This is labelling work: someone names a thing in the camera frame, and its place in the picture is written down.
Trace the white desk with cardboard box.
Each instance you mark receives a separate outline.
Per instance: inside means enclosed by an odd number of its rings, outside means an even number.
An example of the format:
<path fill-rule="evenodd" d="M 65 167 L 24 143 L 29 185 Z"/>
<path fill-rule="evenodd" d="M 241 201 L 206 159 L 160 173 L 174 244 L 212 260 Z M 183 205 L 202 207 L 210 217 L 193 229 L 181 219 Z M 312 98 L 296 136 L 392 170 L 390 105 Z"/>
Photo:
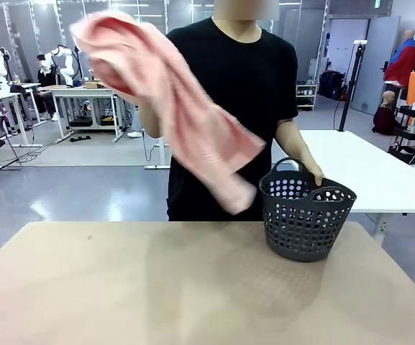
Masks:
<path fill-rule="evenodd" d="M 125 102 L 109 88 L 50 87 L 62 138 L 77 131 L 113 131 L 113 143 L 129 128 Z"/>

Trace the dark grey perforated plastic basket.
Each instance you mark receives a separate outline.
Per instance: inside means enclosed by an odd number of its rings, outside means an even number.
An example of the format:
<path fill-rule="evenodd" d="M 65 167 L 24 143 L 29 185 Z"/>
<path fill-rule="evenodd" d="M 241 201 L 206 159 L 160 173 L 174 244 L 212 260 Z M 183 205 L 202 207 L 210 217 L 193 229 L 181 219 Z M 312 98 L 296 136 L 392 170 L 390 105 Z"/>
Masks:
<path fill-rule="evenodd" d="M 347 220 L 357 195 L 348 187 L 323 179 L 316 185 L 299 160 L 297 170 L 279 170 L 285 157 L 259 182 L 268 247 L 296 262 L 326 259 Z"/>

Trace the person in black t-shirt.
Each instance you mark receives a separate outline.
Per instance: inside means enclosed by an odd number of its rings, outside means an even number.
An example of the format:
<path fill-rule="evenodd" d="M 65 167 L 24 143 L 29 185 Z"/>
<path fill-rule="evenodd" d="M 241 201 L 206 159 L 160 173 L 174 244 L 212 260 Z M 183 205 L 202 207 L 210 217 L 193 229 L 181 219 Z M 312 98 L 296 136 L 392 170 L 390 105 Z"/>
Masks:
<path fill-rule="evenodd" d="M 168 39 L 217 105 L 265 142 L 264 150 L 239 170 L 257 186 L 270 171 L 271 146 L 280 121 L 297 116 L 298 59 L 293 45 L 264 30 L 257 42 L 229 38 L 213 19 L 171 30 Z M 169 221 L 259 221 L 262 199 L 236 216 L 228 214 L 208 189 L 172 159 L 168 180 Z"/>

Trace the seated person in black clothes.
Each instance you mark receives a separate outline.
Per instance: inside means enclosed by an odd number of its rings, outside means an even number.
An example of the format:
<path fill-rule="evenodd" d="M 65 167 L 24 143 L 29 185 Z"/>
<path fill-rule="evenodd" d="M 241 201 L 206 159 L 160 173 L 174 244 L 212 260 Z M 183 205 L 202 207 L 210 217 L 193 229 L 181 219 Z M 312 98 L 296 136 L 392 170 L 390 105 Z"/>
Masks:
<path fill-rule="evenodd" d="M 37 82 L 39 87 L 54 86 L 57 84 L 58 77 L 44 55 L 38 55 L 37 61 L 39 70 L 37 73 Z M 51 92 L 39 91 L 34 92 L 35 103 L 40 114 L 40 119 L 47 121 L 57 121 L 59 116 L 55 108 L 54 98 Z"/>

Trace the large white table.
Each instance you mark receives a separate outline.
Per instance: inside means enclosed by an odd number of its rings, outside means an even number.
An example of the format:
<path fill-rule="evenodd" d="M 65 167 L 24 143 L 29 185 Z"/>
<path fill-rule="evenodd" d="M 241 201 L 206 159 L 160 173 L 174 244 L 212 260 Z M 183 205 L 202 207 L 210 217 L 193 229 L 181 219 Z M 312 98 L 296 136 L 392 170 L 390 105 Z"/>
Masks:
<path fill-rule="evenodd" d="M 302 130 L 311 154 L 330 180 L 357 194 L 352 213 L 375 222 L 383 242 L 393 214 L 415 213 L 415 169 L 352 132 Z"/>

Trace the mannequin in red blue jacket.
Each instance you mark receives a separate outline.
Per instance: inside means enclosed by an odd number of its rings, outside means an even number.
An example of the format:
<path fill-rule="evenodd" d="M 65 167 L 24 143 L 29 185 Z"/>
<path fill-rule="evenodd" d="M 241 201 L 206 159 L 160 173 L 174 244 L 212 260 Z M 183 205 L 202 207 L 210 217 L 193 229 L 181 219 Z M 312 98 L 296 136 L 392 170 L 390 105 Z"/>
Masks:
<path fill-rule="evenodd" d="M 385 82 L 406 88 L 415 68 L 415 29 L 404 32 L 404 42 L 392 57 L 385 71 Z"/>

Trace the person's left hand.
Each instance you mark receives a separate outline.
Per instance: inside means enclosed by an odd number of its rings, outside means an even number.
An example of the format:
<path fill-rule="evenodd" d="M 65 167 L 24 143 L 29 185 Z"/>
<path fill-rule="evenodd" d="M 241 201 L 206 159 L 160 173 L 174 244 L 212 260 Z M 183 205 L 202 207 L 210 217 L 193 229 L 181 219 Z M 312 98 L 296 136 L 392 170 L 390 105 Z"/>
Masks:
<path fill-rule="evenodd" d="M 314 161 L 305 162 L 304 167 L 314 176 L 316 186 L 321 187 L 324 179 L 324 173 L 321 168 Z"/>

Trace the white low shelf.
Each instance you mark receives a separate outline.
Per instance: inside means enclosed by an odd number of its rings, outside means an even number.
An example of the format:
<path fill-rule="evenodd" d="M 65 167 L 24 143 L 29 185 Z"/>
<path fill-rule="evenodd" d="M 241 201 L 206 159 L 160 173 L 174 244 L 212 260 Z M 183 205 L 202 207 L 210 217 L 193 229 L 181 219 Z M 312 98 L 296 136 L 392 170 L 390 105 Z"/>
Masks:
<path fill-rule="evenodd" d="M 317 84 L 302 83 L 296 84 L 297 108 L 300 111 L 313 111 L 316 103 Z"/>

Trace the person's right forearm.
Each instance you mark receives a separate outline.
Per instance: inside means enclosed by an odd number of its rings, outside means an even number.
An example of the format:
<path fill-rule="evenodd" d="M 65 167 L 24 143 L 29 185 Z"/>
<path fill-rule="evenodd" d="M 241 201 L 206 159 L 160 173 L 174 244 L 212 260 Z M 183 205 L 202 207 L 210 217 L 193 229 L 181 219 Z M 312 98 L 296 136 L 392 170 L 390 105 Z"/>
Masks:
<path fill-rule="evenodd" d="M 165 107 L 161 103 L 138 101 L 138 114 L 145 133 L 152 138 L 169 138 L 170 133 L 165 123 Z"/>

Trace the black tripod stand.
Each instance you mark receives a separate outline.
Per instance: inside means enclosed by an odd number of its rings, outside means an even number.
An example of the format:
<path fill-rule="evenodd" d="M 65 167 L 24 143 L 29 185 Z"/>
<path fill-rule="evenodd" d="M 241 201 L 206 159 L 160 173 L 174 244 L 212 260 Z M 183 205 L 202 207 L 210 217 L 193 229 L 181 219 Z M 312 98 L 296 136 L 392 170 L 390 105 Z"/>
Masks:
<path fill-rule="evenodd" d="M 339 122 L 339 127 L 338 127 L 338 131 L 339 132 L 343 132 L 345 130 L 345 123 L 346 123 L 346 119 L 347 119 L 347 113 L 349 111 L 349 107 L 350 107 L 350 102 L 352 99 L 352 93 L 356 84 L 356 80 L 357 80 L 357 74 L 359 71 L 359 67 L 360 67 L 360 61 L 364 55 L 364 51 L 365 51 L 365 46 L 368 43 L 367 40 L 355 40 L 353 42 L 353 47 L 356 47 L 356 53 L 355 53 L 355 62 L 353 65 L 353 69 L 352 69 L 352 73 L 351 73 L 351 78 L 350 81 L 348 83 L 348 89 L 347 89 L 347 94 L 346 94 L 346 99 L 345 99 L 345 104 L 344 104 L 344 108 L 342 111 L 342 116 Z"/>

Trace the person's left forearm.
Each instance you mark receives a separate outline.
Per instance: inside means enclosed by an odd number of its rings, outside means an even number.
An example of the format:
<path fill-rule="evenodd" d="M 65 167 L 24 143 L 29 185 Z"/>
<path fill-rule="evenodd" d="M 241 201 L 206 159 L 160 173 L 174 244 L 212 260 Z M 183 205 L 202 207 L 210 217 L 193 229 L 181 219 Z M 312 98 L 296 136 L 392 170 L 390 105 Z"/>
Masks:
<path fill-rule="evenodd" d="M 316 164 L 307 144 L 301 136 L 298 126 L 293 120 L 282 120 L 278 122 L 275 140 L 289 157 L 301 161 L 309 172 L 317 173 L 320 171 L 319 166 Z"/>

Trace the black rolling cart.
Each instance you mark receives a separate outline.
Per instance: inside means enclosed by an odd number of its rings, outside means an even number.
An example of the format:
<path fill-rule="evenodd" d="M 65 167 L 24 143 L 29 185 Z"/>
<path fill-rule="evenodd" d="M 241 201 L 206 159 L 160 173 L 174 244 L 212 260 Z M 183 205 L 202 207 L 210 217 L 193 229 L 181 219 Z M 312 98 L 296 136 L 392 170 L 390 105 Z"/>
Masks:
<path fill-rule="evenodd" d="M 400 106 L 396 115 L 401 115 L 403 129 L 394 129 L 394 142 L 388 148 L 388 153 L 400 161 L 415 164 L 415 109 L 412 106 Z"/>

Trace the bald mannequin with maroon bag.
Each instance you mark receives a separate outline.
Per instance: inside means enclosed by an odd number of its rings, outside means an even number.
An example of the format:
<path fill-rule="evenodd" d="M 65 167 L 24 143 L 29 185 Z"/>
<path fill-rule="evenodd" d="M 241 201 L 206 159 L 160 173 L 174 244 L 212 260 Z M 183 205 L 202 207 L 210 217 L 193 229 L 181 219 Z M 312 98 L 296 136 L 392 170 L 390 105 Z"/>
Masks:
<path fill-rule="evenodd" d="M 372 132 L 388 136 L 393 135 L 394 129 L 398 125 L 395 111 L 392 107 L 394 99 L 395 93 L 393 91 L 385 91 L 383 93 L 383 102 L 377 108 L 373 117 Z"/>

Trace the black bags pile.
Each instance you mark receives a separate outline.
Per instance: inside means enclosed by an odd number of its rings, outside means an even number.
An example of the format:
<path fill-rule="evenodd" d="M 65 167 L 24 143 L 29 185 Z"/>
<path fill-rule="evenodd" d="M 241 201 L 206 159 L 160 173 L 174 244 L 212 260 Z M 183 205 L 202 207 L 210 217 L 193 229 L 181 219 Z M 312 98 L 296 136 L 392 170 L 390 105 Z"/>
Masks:
<path fill-rule="evenodd" d="M 345 73 L 326 70 L 319 76 L 318 94 L 339 101 L 345 88 Z"/>

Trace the pink terry towel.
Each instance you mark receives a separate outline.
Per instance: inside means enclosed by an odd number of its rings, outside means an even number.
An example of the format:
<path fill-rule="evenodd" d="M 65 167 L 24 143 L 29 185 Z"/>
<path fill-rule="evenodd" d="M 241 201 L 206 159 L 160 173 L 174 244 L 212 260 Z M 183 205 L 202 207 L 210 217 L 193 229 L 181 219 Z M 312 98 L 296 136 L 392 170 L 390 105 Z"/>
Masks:
<path fill-rule="evenodd" d="M 152 107 L 174 158 L 225 211 L 235 215 L 252 205 L 256 188 L 237 172 L 264 141 L 210 99 L 165 35 L 121 11 L 95 12 L 70 33 L 105 86 Z"/>

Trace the white desk leg frame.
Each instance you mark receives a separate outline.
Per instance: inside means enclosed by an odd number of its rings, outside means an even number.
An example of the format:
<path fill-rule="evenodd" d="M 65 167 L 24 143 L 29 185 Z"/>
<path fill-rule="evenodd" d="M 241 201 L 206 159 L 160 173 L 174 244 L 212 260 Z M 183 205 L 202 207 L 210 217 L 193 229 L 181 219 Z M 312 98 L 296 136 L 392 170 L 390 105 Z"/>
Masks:
<path fill-rule="evenodd" d="M 170 168 L 165 151 L 165 149 L 168 148 L 168 145 L 162 137 L 156 139 L 151 147 L 147 146 L 146 139 L 143 139 L 143 147 L 145 151 L 145 161 L 147 163 L 145 165 L 146 170 L 168 170 Z M 158 161 L 152 159 L 155 151 L 158 152 Z"/>

